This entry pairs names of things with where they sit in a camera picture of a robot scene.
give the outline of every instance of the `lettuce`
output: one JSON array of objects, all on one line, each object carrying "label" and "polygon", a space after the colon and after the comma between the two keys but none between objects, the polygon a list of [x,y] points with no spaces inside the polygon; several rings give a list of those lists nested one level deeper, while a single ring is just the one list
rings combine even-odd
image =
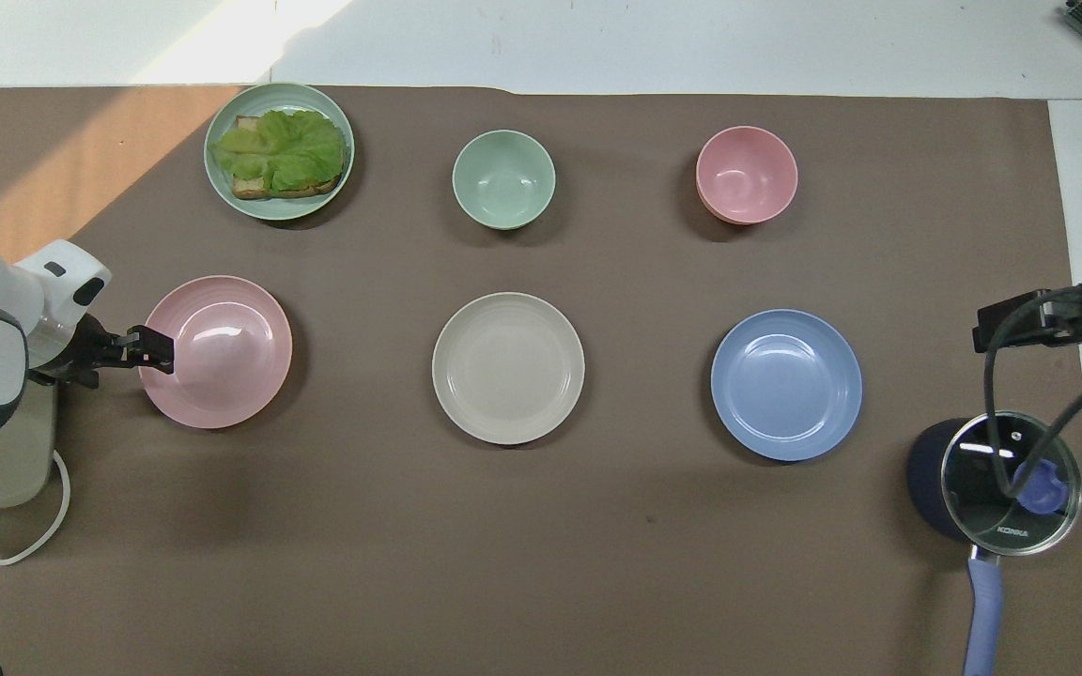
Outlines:
[{"label": "lettuce", "polygon": [[327,183],[344,167],[340,132],[314,110],[289,116],[270,110],[258,120],[256,132],[232,129],[211,143],[215,162],[241,181],[262,176],[274,191]]}]

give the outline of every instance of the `bread slice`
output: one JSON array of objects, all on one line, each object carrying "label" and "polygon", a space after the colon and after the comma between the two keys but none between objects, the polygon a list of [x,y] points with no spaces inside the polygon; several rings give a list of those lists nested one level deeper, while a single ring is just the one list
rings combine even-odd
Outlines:
[{"label": "bread slice", "polygon": [[[256,132],[259,119],[261,118],[237,116],[237,129],[248,129],[250,132]],[[266,182],[262,178],[262,176],[241,181],[234,175],[232,177],[232,193],[237,198],[240,198],[240,200],[266,200],[269,197],[292,198],[326,196],[326,194],[331,193],[331,190],[337,187],[338,181],[340,181],[340,175],[332,176],[331,180],[326,183],[308,185],[308,187],[304,189],[267,189]]]}]

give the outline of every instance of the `pink plate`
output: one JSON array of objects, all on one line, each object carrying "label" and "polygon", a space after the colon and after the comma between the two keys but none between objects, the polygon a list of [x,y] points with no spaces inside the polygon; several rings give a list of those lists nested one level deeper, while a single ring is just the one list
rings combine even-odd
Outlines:
[{"label": "pink plate", "polygon": [[795,158],[776,134],[756,127],[718,132],[700,150],[695,185],[724,222],[749,225],[776,217],[795,196]]},{"label": "pink plate", "polygon": [[169,292],[146,326],[173,339],[172,375],[142,368],[145,392],[189,427],[240,423],[278,394],[291,367],[287,314],[262,287],[227,275]]}]

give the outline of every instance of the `sandwich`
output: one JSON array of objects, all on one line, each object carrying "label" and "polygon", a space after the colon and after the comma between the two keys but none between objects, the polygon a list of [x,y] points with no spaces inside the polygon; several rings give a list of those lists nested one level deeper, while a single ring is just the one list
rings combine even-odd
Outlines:
[{"label": "sandwich", "polygon": [[236,127],[209,147],[240,200],[325,196],[345,165],[339,130],[316,110],[237,116]]}]

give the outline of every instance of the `blue handle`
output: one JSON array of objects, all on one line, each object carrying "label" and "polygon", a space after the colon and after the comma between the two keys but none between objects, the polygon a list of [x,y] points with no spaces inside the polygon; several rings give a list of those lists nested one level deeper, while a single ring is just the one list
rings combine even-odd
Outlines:
[{"label": "blue handle", "polygon": [[1000,634],[1000,608],[1004,605],[1000,566],[969,558],[966,560],[966,572],[972,578],[975,610],[972,612],[972,634],[966,640],[963,676],[992,676],[995,640]]}]

